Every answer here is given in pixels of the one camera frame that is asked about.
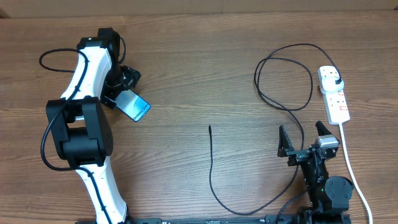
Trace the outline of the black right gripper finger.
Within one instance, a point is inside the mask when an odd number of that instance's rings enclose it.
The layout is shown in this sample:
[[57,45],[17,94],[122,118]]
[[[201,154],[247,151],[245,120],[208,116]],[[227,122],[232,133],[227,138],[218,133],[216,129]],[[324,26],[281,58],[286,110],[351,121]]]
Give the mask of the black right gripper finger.
[[315,123],[315,126],[317,128],[317,132],[318,132],[319,136],[332,135],[332,133],[325,127],[325,125],[321,121],[317,121]]
[[294,151],[294,147],[290,141],[290,138],[284,129],[284,126],[279,127],[279,148],[277,151],[278,157],[287,157]]

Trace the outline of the blue Galaxy smartphone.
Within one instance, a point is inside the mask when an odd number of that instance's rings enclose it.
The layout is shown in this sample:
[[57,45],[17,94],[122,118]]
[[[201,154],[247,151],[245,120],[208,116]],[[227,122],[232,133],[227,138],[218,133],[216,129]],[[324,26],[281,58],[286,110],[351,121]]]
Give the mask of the blue Galaxy smartphone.
[[134,122],[140,121],[151,105],[132,90],[122,91],[116,98],[116,106]]

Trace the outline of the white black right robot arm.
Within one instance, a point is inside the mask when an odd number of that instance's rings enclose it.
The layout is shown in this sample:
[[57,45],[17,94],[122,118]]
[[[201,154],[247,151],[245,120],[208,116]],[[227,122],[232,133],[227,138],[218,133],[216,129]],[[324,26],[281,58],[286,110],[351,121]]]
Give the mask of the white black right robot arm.
[[[283,126],[279,127],[279,148],[277,155],[288,159],[288,166],[302,169],[306,189],[289,200],[275,218],[276,223],[350,223],[349,209],[354,185],[342,176],[329,176],[325,162],[336,157],[340,141],[323,125],[315,124],[318,137],[308,149],[293,148]],[[311,206],[302,207],[294,215],[282,217],[282,212],[292,202],[308,194]]]

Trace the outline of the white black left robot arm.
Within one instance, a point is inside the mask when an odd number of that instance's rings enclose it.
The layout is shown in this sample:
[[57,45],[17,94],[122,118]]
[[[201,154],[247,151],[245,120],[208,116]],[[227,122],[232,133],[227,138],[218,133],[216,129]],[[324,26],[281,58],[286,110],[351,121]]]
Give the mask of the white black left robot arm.
[[78,64],[68,88],[45,108],[49,124],[40,156],[48,168],[80,176],[95,208],[95,223],[132,223],[112,172],[113,133],[103,108],[122,108],[122,98],[134,96],[141,74],[123,65],[126,44],[111,27],[82,38],[73,52]]

